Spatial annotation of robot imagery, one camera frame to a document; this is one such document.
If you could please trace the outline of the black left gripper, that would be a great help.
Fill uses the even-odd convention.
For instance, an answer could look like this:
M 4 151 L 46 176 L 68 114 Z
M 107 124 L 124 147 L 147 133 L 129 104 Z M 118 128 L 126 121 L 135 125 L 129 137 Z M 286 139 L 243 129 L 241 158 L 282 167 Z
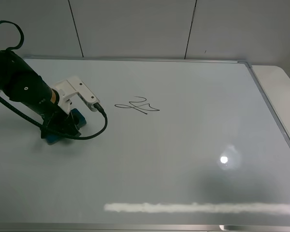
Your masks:
M 55 111 L 51 114 L 42 116 L 43 126 L 59 133 L 68 134 L 71 136 L 80 136 L 79 124 L 81 119 L 76 114 L 66 114 L 62 110 Z M 42 139 L 51 139 L 53 134 L 47 130 L 41 129 Z

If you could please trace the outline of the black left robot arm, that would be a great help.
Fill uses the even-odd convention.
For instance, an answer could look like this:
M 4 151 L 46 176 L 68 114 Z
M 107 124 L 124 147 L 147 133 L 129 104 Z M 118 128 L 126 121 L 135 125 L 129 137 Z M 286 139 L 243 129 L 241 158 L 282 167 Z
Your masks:
M 59 94 L 13 51 L 0 51 L 0 90 L 43 119 L 43 126 L 70 136 L 80 136 L 78 120 L 59 106 Z

